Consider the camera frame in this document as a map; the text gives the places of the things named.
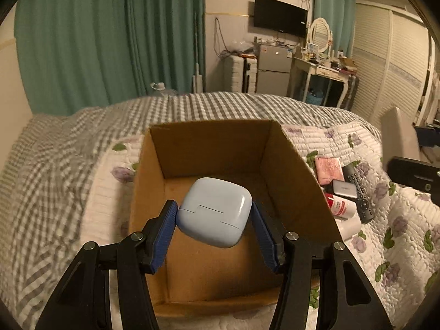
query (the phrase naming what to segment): cardboard box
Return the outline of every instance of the cardboard box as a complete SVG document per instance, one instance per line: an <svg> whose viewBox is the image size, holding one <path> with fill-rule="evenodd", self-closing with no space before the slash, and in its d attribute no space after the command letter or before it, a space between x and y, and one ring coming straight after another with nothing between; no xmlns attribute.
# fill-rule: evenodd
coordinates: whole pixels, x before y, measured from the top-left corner
<svg viewBox="0 0 440 330"><path fill-rule="evenodd" d="M198 178L247 188L271 216L300 237L341 241L316 179L269 120L171 123L146 132L130 216L130 232L156 217L167 199L180 205ZM203 244L175 229L165 264L147 275L157 316L218 315L274 304L282 275L263 262L250 220L229 249Z"/></svg>

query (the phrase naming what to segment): white bottle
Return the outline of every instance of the white bottle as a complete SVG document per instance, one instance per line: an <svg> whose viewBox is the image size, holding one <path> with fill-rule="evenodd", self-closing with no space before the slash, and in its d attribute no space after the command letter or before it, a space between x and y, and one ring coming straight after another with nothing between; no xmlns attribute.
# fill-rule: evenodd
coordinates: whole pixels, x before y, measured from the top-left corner
<svg viewBox="0 0 440 330"><path fill-rule="evenodd" d="M356 214L356 203L353 201L327 193L325 196L333 216L350 219Z"/></svg>
<svg viewBox="0 0 440 330"><path fill-rule="evenodd" d="M357 235L362 227L359 215L357 214L350 219L335 218L335 222L343 241Z"/></svg>

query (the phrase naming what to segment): blue gripper pad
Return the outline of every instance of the blue gripper pad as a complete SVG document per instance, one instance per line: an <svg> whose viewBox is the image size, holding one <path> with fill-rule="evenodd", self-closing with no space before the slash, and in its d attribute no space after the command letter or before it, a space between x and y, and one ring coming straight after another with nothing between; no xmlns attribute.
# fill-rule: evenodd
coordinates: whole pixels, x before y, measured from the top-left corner
<svg viewBox="0 0 440 330"><path fill-rule="evenodd" d="M157 219L160 228L153 241L153 257L150 264L152 274L156 273L165 261L166 252L174 233L175 216L178 209L176 201L168 200Z"/></svg>
<svg viewBox="0 0 440 330"><path fill-rule="evenodd" d="M276 242L274 241L273 236L271 236L271 232L255 202L252 203L250 214L265 264L272 270L272 272L278 273L281 264L277 256Z"/></svg>

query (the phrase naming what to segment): vanity table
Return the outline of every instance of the vanity table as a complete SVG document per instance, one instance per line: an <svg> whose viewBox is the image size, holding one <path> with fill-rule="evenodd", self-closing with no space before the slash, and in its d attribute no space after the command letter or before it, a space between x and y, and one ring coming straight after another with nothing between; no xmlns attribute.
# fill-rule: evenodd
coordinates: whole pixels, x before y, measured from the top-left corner
<svg viewBox="0 0 440 330"><path fill-rule="evenodd" d="M295 57L292 61L292 70L290 72L290 80L292 81L290 86L290 96L291 98L295 98L294 95L295 91L299 88L299 83L302 81L302 78L300 76L300 73L306 72L307 78L305 82L304 92L302 95L297 96L298 99L305 102L307 97L307 91L309 90L309 84L310 84L310 77L313 75L317 75L320 77L328 78L330 80L336 80L338 82L344 83L344 88L342 89L342 94L340 95L340 98L337 102L337 108L340 108L342 102L344 101L345 96L347 95L348 91L348 78L349 74L342 73L337 71L336 69L327 68L321 65L316 65L314 63L305 61L301 58ZM324 95L324 103L326 104L328 94L330 92L331 83L329 83L327 87L327 92Z"/></svg>
<svg viewBox="0 0 440 330"><path fill-rule="evenodd" d="M322 17L318 17L312 22L309 31L307 32L306 42L306 48L303 48L303 50L305 50L304 52L306 54L309 54L309 57L311 55L317 57L319 54L326 53L327 61L330 60L331 47L333 45L333 33L331 32L330 27L325 19L323 19ZM305 82L304 92L302 95L299 95L299 83L303 80L300 74L302 74L303 72L307 73L307 78ZM331 81L336 80L338 82L344 83L342 94L340 95L340 98L337 102L337 107L340 108L345 96L347 95L349 74L343 73L333 68L311 63L308 60L299 58L298 55L292 60L292 66L290 70L290 97L305 102L307 99L307 93L309 92L310 78L313 75L330 79L322 105L325 105L327 103Z"/></svg>

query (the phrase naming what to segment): wall-mounted tv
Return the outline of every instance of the wall-mounted tv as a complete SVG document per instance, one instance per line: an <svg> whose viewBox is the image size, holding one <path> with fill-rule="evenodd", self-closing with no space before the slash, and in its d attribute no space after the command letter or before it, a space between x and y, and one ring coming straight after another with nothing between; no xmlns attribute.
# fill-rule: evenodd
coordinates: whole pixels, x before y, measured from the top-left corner
<svg viewBox="0 0 440 330"><path fill-rule="evenodd" d="M305 37L307 10L278 0L255 0L254 26Z"/></svg>

